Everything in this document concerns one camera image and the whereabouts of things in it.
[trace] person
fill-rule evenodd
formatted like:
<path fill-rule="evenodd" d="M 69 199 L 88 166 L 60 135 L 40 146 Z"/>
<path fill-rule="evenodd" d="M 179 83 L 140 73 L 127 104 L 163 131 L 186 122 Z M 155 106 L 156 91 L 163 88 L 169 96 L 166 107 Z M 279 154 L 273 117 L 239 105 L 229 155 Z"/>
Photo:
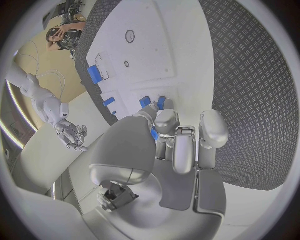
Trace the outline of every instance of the person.
<path fill-rule="evenodd" d="M 48 51 L 70 50 L 75 52 L 86 22 L 74 22 L 51 28 L 46 34 Z"/>

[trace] blue block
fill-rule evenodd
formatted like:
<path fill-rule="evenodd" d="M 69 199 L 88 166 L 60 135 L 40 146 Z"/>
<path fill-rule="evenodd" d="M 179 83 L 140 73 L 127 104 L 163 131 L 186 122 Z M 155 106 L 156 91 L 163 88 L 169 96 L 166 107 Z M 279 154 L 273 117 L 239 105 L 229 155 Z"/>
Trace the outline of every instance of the blue block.
<path fill-rule="evenodd" d="M 101 77 L 100 72 L 99 72 L 96 65 L 90 66 L 87 69 L 87 71 L 88 71 L 88 73 L 89 73 L 89 75 L 90 75 L 90 77 L 91 77 L 94 84 L 97 84 L 97 83 L 103 81 L 103 78 Z"/>
<path fill-rule="evenodd" d="M 155 141 L 157 141 L 159 139 L 159 134 L 156 131 L 155 126 L 152 127 L 151 134 L 152 134 L 152 137 L 154 138 Z"/>
<path fill-rule="evenodd" d="M 139 103 L 142 108 L 148 106 L 151 103 L 150 97 L 148 96 L 143 97 L 141 100 L 139 100 Z"/>
<path fill-rule="evenodd" d="M 159 110 L 164 110 L 164 102 L 166 100 L 166 97 L 165 96 L 160 96 L 159 99 L 158 99 L 158 107 L 159 107 Z"/>
<path fill-rule="evenodd" d="M 103 105 L 107 107 L 109 104 L 113 103 L 115 99 L 111 97 L 110 99 L 107 99 L 106 101 L 103 102 Z"/>

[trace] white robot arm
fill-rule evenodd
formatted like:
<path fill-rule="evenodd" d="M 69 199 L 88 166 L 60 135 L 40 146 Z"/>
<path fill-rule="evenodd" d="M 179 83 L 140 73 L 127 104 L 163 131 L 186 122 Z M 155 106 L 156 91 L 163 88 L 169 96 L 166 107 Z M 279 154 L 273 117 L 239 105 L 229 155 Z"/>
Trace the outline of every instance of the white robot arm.
<path fill-rule="evenodd" d="M 45 123 L 51 124 L 67 148 L 86 152 L 84 147 L 88 129 L 85 125 L 75 126 L 66 120 L 69 116 L 69 104 L 62 103 L 52 92 L 40 86 L 39 80 L 27 74 L 16 63 L 12 63 L 6 80 L 20 88 L 21 93 L 31 98 L 32 106 Z"/>

